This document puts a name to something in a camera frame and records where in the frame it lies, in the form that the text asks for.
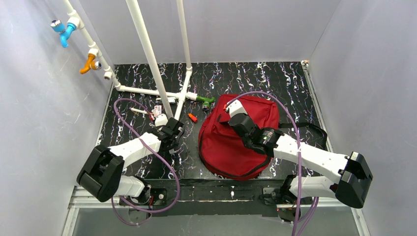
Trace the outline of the red student backpack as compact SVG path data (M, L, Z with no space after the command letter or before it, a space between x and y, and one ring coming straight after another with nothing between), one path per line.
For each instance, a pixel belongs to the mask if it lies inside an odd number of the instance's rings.
M228 124L230 116L225 112L225 106L236 97L235 94L219 97L199 131L198 152L204 166L213 174L243 181L256 178L269 166L271 158L246 148ZM238 100L261 128L293 128L291 123L279 123L279 111L275 102L249 95Z

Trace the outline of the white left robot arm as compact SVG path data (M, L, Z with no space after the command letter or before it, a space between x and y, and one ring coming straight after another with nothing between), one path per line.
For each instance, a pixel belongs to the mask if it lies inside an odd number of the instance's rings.
M170 118L165 125L151 128L139 138L121 145L95 146L76 178L77 183L100 202L113 196L140 201L149 198L150 185L137 177L125 176L123 171L154 152L173 149L182 128L182 122Z

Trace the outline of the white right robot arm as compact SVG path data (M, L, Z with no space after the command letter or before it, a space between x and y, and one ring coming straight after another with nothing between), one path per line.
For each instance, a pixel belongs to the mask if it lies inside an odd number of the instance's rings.
M301 161L318 176L288 176L281 187L282 195L328 197L349 207L364 206L373 175L360 153L337 154L298 142L278 126L258 126L244 113L219 115L212 133L215 165L223 176L251 179L273 158Z

